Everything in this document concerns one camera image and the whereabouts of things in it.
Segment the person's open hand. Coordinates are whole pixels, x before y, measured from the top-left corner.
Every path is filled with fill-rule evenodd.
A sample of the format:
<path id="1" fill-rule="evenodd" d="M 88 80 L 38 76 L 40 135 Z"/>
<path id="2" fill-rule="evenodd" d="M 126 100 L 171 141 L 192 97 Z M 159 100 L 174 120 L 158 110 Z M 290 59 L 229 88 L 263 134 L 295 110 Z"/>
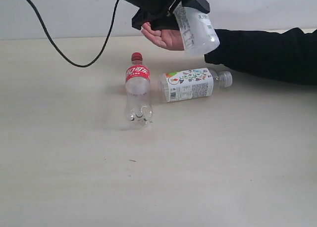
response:
<path id="1" fill-rule="evenodd" d="M 149 22 L 142 25 L 141 33 L 156 46 L 171 50 L 183 51 L 183 41 L 178 30 L 152 30 Z"/>

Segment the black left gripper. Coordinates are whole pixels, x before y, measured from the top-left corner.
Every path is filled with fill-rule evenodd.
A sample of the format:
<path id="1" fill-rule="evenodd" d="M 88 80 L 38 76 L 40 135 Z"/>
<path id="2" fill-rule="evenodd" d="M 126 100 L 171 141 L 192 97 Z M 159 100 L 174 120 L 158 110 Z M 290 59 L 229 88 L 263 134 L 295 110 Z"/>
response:
<path id="1" fill-rule="evenodd" d="M 179 30 L 175 15 L 172 12 L 182 3 L 183 7 L 190 7 L 202 13 L 210 13 L 210 4 L 207 0 L 124 0 L 139 10 L 132 17 L 131 26 L 141 30 L 145 23 L 150 23 L 153 31 Z"/>

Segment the black sleeved forearm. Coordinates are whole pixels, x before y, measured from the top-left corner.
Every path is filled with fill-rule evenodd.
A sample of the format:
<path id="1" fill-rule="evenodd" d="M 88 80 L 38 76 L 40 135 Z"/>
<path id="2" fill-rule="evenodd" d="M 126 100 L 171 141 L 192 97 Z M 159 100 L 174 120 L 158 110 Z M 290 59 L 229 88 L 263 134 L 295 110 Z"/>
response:
<path id="1" fill-rule="evenodd" d="M 317 33 L 293 28 L 284 33 L 217 29 L 220 45 L 205 62 L 293 84 L 317 84 Z"/>

